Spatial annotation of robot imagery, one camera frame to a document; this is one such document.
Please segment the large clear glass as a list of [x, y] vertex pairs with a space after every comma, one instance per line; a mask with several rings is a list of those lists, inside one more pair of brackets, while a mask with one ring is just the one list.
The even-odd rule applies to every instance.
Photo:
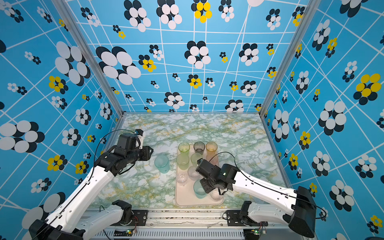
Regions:
[[212, 192], [210, 192], [210, 197], [215, 202], [220, 202], [224, 198], [224, 196], [220, 195], [218, 190], [213, 190]]

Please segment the pink textured cup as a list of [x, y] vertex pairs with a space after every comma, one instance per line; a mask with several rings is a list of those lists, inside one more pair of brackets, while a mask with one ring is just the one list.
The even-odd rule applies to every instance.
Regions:
[[219, 165], [219, 159], [216, 153], [209, 152], [207, 154], [207, 161], [210, 162], [212, 165]]

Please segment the tall teal cup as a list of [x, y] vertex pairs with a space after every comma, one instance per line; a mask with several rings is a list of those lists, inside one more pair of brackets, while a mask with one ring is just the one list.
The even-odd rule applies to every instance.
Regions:
[[170, 163], [168, 157], [165, 155], [159, 155], [155, 159], [156, 168], [162, 173], [166, 174], [170, 170]]
[[200, 180], [196, 180], [193, 186], [195, 196], [198, 199], [203, 199], [206, 197], [207, 193], [205, 192]]

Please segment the frosted clear textured cup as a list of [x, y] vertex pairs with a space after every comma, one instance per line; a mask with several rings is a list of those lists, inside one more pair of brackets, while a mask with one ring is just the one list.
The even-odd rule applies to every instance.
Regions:
[[188, 176], [192, 181], [201, 179], [201, 175], [196, 171], [196, 167], [194, 166], [188, 168]]

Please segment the amber yellow cup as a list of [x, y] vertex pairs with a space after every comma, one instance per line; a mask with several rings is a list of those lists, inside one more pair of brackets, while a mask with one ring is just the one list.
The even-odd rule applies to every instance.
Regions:
[[207, 154], [216, 154], [217, 152], [217, 149], [218, 149], [218, 145], [215, 143], [215, 142], [208, 142], [206, 144], [206, 150], [207, 150]]

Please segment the small clear glass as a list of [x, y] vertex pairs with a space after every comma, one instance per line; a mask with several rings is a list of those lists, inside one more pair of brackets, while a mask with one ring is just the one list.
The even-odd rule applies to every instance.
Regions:
[[185, 184], [188, 181], [188, 174], [186, 173], [178, 173], [176, 180], [179, 184]]

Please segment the grey smoky cup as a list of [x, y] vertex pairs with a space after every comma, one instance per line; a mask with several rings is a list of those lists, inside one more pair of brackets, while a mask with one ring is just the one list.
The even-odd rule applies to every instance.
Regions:
[[195, 153], [203, 154], [204, 150], [206, 148], [206, 145], [203, 142], [196, 142], [194, 143], [194, 151]]

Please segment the light green textured cup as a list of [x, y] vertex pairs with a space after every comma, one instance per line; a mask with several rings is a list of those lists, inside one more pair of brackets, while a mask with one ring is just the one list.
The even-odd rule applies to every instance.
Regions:
[[189, 168], [190, 158], [187, 154], [179, 154], [177, 156], [177, 165], [178, 168], [182, 171], [187, 170]]
[[203, 155], [200, 154], [200, 153], [194, 153], [191, 155], [191, 163], [194, 167], [196, 167], [198, 165], [197, 161], [202, 159], [203, 158]]

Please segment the tall teal cup front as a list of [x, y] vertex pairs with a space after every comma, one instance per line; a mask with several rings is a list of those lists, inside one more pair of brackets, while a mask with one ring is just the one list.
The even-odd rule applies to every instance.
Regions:
[[155, 159], [156, 168], [162, 173], [166, 174], [170, 170], [170, 163], [168, 157], [165, 155], [159, 155]]

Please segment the green transparent cup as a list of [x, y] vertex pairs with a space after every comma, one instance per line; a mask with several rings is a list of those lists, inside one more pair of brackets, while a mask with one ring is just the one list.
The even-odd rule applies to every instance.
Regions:
[[178, 145], [178, 150], [180, 151], [180, 154], [188, 154], [190, 151], [190, 144], [186, 142], [182, 142]]

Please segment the light green textured cup front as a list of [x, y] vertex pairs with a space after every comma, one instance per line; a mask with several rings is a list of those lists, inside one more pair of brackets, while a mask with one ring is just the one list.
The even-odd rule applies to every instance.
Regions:
[[197, 161], [202, 159], [203, 158], [203, 155], [200, 154], [200, 153], [194, 153], [191, 155], [191, 163], [194, 167], [196, 167], [198, 165]]

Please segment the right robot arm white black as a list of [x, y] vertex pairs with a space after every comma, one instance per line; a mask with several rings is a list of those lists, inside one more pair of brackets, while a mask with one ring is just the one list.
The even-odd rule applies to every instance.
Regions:
[[317, 206], [308, 189], [280, 187], [257, 179], [229, 164], [218, 167], [203, 159], [199, 159], [197, 163], [196, 171], [203, 177], [200, 183], [207, 194], [213, 190], [218, 190], [219, 193], [224, 190], [245, 193], [277, 208], [275, 214], [268, 214], [255, 203], [244, 202], [241, 209], [241, 220], [244, 224], [252, 226], [261, 222], [281, 223], [301, 236], [315, 237]]

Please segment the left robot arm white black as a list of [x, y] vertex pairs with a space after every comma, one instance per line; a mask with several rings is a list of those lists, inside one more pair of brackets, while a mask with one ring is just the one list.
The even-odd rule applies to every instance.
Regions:
[[82, 221], [81, 217], [100, 193], [118, 175], [126, 173], [127, 165], [148, 161], [154, 150], [144, 146], [145, 133], [136, 129], [119, 136], [116, 145], [101, 154], [90, 173], [74, 192], [44, 220], [35, 220], [29, 227], [33, 240], [89, 240], [109, 226], [139, 224], [132, 205], [116, 200], [111, 206]]

